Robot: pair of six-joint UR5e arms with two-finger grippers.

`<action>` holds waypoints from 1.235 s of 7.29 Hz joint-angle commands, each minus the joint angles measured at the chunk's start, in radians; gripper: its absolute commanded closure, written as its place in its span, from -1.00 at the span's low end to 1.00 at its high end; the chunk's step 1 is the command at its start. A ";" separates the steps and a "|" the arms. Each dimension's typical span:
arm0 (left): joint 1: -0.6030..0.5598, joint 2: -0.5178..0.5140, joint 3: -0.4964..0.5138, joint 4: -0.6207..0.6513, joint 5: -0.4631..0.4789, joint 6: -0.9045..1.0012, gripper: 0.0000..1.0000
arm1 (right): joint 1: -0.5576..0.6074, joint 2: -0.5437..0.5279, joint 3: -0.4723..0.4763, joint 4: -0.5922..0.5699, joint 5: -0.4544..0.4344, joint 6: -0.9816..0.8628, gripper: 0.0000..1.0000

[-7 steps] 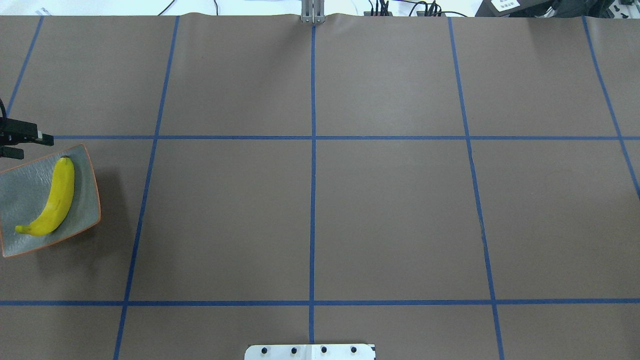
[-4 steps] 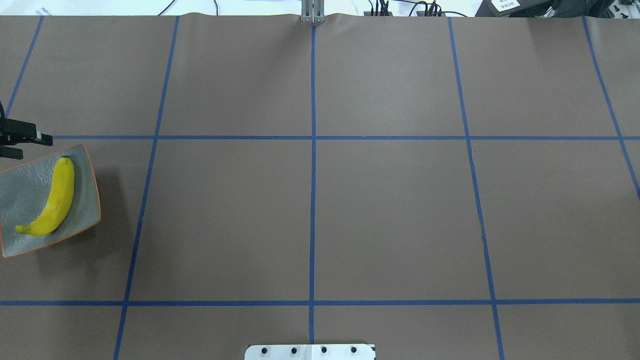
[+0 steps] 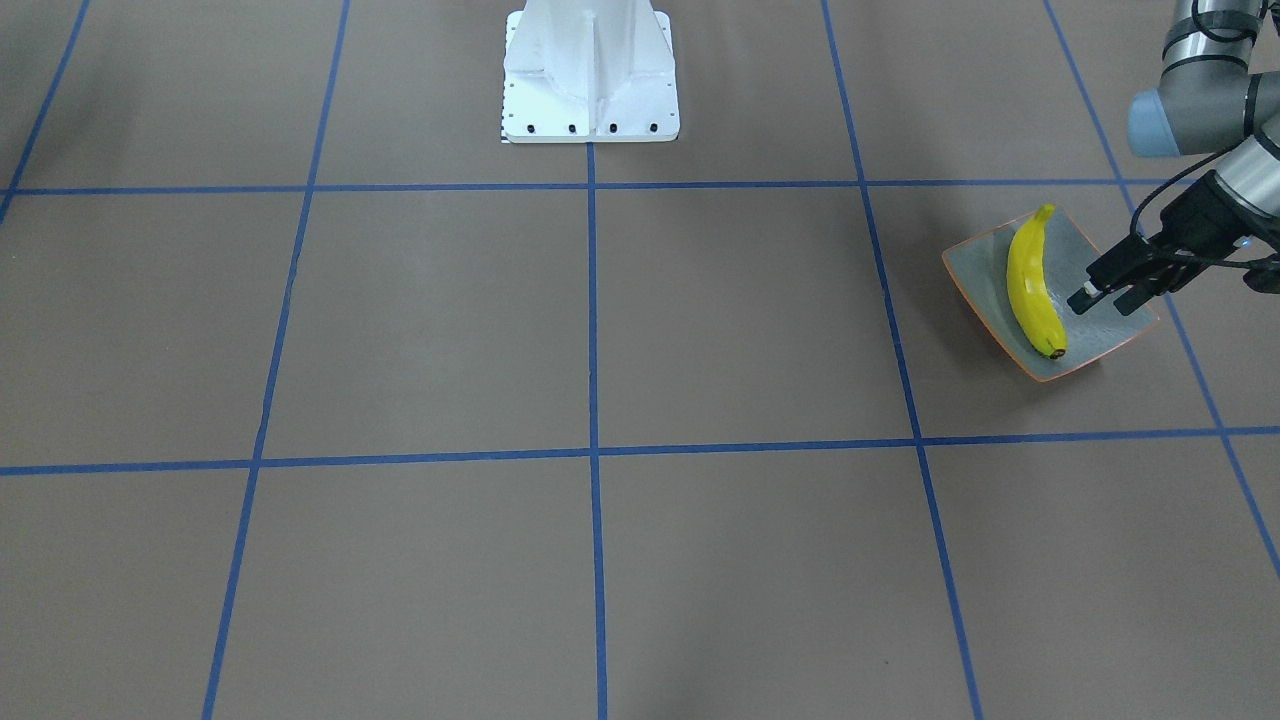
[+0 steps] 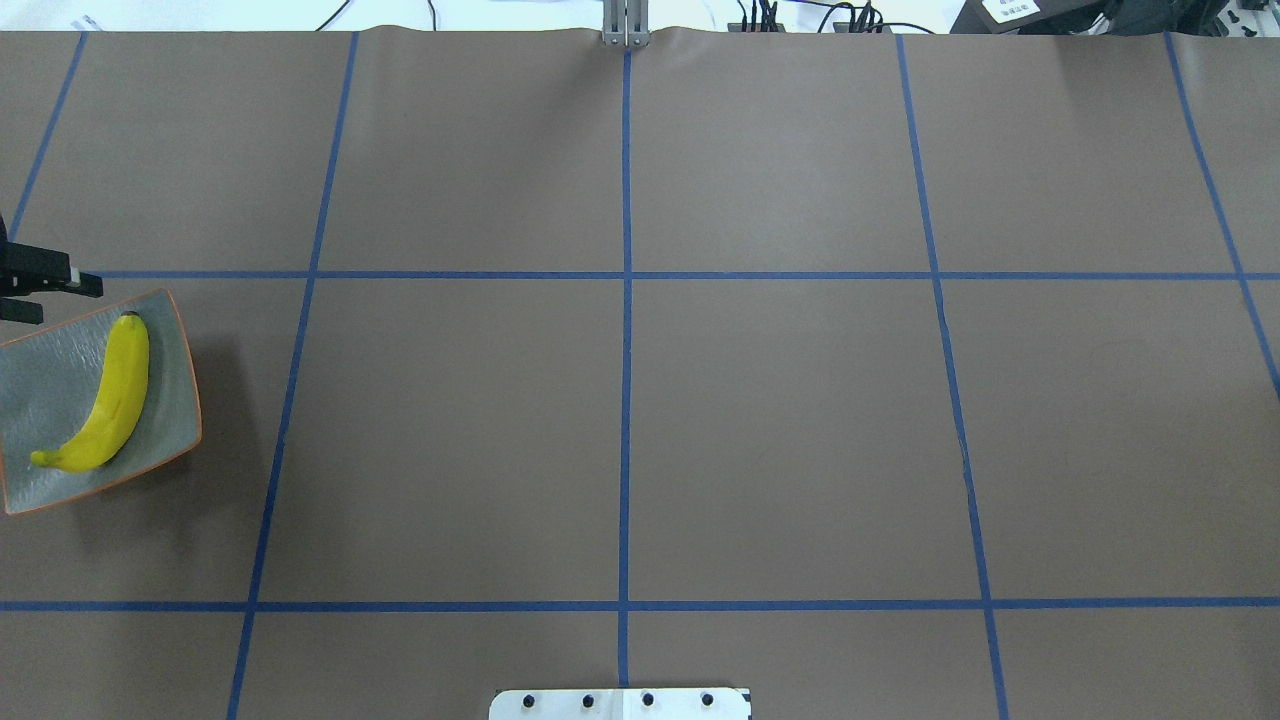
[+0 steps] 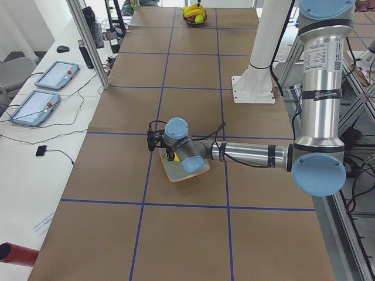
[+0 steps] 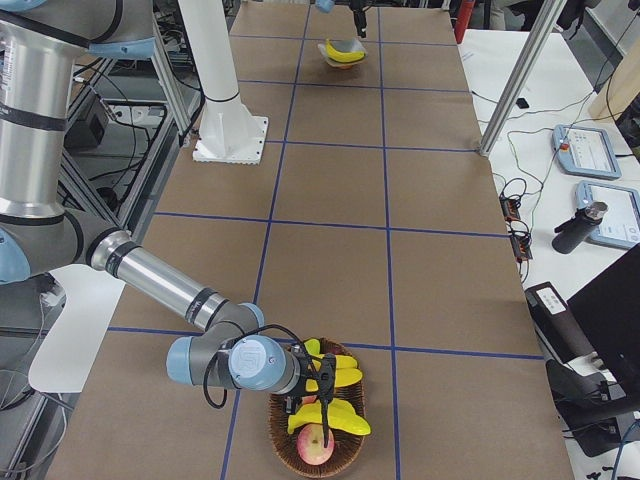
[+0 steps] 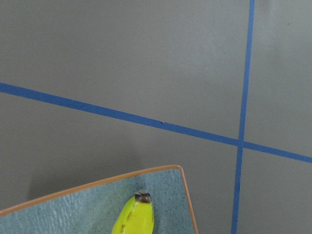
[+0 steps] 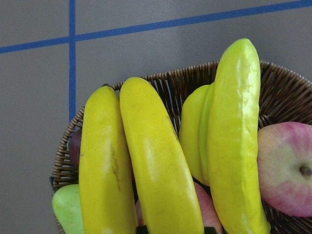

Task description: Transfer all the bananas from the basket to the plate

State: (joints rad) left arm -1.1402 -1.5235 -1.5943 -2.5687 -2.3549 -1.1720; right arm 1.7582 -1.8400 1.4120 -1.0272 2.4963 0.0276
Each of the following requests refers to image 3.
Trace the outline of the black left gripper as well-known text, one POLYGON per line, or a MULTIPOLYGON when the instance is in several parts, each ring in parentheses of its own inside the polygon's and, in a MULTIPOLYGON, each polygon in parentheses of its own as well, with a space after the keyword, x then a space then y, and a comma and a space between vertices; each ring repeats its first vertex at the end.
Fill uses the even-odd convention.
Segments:
POLYGON ((1085 269, 1087 281, 1069 299, 1078 316, 1117 292, 1114 306, 1134 314, 1148 301, 1175 293, 1211 266, 1240 269, 1258 293, 1279 292, 1277 219, 1263 217, 1228 192, 1215 172, 1199 178, 1160 213, 1160 232, 1130 233, 1085 269), (1229 259, 1242 240, 1260 240, 1274 252, 1249 261, 1229 259))

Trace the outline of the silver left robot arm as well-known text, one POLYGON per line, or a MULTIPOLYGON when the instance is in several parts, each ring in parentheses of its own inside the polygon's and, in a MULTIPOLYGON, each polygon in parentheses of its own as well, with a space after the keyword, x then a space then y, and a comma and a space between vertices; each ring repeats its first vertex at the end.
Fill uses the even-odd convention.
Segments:
POLYGON ((1234 259, 1248 240, 1277 247, 1277 72, 1251 68, 1265 26, 1276 23, 1275 1, 1176 4, 1160 81, 1132 100, 1128 143, 1142 158, 1199 161, 1187 170, 1190 186, 1160 211, 1158 229, 1142 229, 1134 211, 1126 236, 1088 265, 1068 301, 1075 314, 1112 299, 1130 315, 1211 266, 1240 270, 1256 292, 1277 292, 1275 251, 1234 259))

